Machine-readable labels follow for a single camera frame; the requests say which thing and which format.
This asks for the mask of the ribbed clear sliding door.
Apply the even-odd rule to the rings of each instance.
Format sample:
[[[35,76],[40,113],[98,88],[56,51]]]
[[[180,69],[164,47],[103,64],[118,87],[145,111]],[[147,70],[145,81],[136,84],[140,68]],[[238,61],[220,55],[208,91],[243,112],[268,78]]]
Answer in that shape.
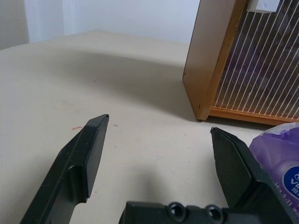
[[[210,114],[299,122],[299,0],[273,13],[243,10]]]

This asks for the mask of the wooden cabinet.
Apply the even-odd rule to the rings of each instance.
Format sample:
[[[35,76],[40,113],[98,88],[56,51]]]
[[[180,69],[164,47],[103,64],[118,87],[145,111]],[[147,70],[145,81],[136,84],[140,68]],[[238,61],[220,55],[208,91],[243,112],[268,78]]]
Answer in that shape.
[[[242,12],[247,10],[248,2],[249,0],[199,2],[183,74],[183,84],[198,120],[214,116],[210,114],[211,106]],[[236,120],[254,122],[250,119]]]

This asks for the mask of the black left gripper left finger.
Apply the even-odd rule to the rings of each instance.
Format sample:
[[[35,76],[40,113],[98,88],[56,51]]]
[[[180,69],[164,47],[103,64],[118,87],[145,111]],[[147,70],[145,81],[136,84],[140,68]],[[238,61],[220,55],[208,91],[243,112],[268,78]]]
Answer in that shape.
[[[20,224],[69,224],[91,196],[108,122],[107,114],[89,120],[60,150]]]

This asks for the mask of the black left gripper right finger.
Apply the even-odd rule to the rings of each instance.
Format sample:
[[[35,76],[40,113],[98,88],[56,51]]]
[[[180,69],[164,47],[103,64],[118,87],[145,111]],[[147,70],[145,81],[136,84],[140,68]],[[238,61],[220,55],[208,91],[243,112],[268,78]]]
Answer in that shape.
[[[295,224],[295,215],[247,145],[213,127],[216,173],[228,207],[222,224]]]

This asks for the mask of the purple tissue pack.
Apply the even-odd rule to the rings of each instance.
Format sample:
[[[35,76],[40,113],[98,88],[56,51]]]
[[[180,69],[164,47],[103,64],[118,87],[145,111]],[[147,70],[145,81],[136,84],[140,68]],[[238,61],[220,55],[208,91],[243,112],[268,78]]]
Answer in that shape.
[[[299,221],[299,122],[262,132],[249,149]]]

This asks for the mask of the white door handle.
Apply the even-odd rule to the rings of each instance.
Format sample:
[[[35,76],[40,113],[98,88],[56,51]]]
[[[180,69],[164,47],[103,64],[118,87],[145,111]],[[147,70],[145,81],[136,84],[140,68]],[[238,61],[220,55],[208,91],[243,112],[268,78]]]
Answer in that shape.
[[[254,13],[276,12],[280,0],[249,0],[247,11]]]

